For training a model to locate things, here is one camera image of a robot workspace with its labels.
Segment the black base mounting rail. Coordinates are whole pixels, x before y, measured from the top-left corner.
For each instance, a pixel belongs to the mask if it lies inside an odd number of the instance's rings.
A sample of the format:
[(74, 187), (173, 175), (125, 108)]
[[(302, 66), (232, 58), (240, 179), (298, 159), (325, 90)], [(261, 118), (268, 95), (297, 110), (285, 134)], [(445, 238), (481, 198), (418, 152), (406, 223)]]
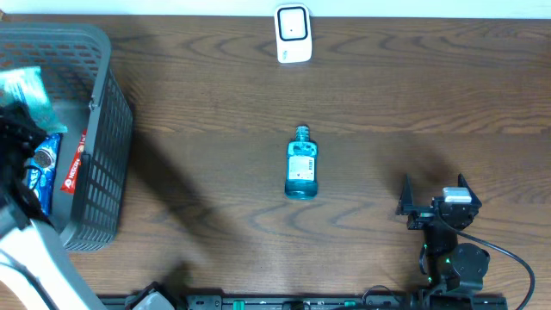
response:
[(188, 310), (331, 310), (331, 309), (474, 309), (506, 310), (507, 302), (503, 297), (477, 297), (468, 300), (432, 296), (430, 302), (422, 305), (419, 301), (410, 301), (404, 296), (392, 297), (389, 293), (377, 292), (366, 297), (338, 296), (220, 296), (220, 295), (187, 295), (176, 302), (177, 309)]

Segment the white barcode scanner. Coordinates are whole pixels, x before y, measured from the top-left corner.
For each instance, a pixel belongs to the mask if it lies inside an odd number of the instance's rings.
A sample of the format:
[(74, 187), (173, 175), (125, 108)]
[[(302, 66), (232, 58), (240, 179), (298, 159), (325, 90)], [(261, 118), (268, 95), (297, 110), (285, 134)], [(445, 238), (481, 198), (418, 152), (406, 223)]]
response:
[(282, 64), (311, 59), (313, 39), (310, 12), (301, 3), (283, 4), (274, 13), (277, 60)]

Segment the white wet wipes pack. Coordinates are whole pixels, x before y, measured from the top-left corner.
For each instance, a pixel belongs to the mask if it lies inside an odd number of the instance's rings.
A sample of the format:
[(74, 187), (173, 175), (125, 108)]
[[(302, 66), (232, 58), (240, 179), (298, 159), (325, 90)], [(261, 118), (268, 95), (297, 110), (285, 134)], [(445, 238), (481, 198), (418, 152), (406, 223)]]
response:
[(1, 71), (1, 91), (4, 95), (2, 107), (20, 102), (27, 107), (36, 126), (48, 134), (68, 131), (50, 102), (39, 66)]

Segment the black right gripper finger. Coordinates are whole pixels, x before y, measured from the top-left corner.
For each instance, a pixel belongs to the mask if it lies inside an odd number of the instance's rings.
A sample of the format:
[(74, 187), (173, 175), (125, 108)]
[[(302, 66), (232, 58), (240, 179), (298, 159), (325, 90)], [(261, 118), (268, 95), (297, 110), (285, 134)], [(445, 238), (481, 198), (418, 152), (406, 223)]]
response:
[(409, 176), (405, 175), (405, 181), (399, 197), (396, 214), (409, 215), (413, 211), (414, 211), (414, 202), (413, 202), (411, 181)]
[(461, 173), (457, 177), (457, 187), (460, 192), (459, 197), (456, 199), (457, 204), (468, 204), (476, 209), (480, 209), (482, 207), (482, 202), (470, 188), (466, 178)]

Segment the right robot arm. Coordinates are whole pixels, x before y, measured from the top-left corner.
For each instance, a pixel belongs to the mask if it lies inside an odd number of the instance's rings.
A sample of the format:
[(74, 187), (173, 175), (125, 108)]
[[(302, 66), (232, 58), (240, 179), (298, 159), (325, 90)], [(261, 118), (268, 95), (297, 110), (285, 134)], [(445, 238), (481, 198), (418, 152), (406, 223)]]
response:
[(472, 243), (460, 243), (458, 235), (474, 221), (482, 203), (464, 176), (458, 185), (446, 187), (430, 205), (414, 203), (407, 177), (398, 202), (399, 214), (408, 217), (409, 230), (424, 233), (418, 265), (429, 286), (408, 296), (410, 309), (473, 309), (474, 295), (483, 289), (490, 255)]

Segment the blue Oreo cookie pack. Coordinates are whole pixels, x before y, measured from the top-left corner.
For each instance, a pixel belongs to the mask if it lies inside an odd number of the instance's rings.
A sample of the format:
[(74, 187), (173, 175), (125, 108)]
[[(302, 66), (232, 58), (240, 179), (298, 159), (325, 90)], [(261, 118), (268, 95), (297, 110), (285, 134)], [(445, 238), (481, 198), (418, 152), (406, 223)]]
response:
[(34, 156), (29, 163), (27, 186), (37, 197), (45, 215), (49, 215), (52, 209), (53, 187), (61, 139), (61, 133), (47, 136), (35, 149)]

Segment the blue mouthwash bottle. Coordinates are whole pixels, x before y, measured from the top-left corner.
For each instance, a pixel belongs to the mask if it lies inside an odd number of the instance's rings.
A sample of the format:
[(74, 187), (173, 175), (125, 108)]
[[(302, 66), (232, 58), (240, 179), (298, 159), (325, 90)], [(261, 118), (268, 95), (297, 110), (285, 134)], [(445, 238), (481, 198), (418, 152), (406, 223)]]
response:
[(311, 200), (318, 194), (316, 166), (318, 145), (311, 140), (310, 128), (300, 125), (288, 143), (284, 192), (293, 200)]

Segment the grey plastic mesh basket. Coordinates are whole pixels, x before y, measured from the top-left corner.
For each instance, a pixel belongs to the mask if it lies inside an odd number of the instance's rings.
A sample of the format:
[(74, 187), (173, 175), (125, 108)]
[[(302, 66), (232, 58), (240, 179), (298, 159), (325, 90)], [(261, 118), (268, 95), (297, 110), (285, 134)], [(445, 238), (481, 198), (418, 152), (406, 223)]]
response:
[[(48, 215), (68, 251), (98, 251), (117, 233), (133, 114), (110, 68), (108, 36), (87, 24), (6, 22), (1, 67), (39, 66), (47, 94), (67, 126), (59, 147)], [(60, 190), (87, 130), (76, 191)]]

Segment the red Nescafe stick sachet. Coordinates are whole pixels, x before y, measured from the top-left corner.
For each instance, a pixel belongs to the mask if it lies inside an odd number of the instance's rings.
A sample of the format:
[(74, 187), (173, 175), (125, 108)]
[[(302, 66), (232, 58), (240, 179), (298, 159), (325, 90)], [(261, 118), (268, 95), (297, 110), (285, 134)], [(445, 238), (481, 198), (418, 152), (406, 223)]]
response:
[(73, 195), (76, 191), (78, 169), (81, 165), (81, 155), (84, 152), (86, 136), (87, 136), (87, 130), (84, 129), (81, 134), (81, 138), (78, 142), (77, 150), (75, 151), (73, 160), (71, 162), (71, 167), (68, 173), (66, 174), (65, 179), (60, 188), (61, 191), (70, 195)]

